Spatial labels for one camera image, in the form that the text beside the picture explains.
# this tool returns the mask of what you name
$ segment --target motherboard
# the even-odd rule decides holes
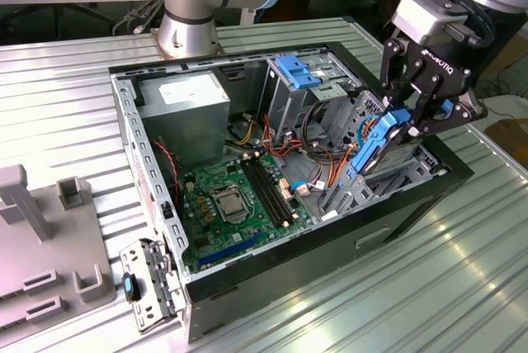
[[[266,153],[216,163],[184,176],[181,215],[191,273],[312,225],[309,212]]]

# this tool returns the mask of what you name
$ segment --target aluminum table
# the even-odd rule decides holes
[[[219,38],[228,52],[338,40],[380,70],[380,45],[342,19],[225,27]],[[441,138],[475,176],[410,233],[192,346],[175,322],[140,336],[118,253],[148,231],[107,68],[160,59],[151,35],[0,49],[0,166],[22,163],[30,188],[90,182],[118,289],[5,351],[526,351],[526,172],[471,126]]]

